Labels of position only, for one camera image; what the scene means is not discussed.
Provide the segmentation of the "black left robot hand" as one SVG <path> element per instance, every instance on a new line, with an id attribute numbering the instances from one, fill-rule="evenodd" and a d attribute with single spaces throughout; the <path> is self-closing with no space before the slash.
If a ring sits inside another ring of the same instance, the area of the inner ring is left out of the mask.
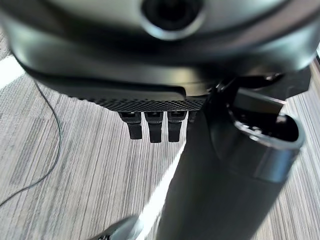
<path id="1" fill-rule="evenodd" d="M 186 144 L 159 206 L 158 240 L 248 240 L 305 142 L 281 112 L 304 93 L 320 43 L 317 0 L 3 0 L 21 67 L 117 112 L 133 140 Z"/>

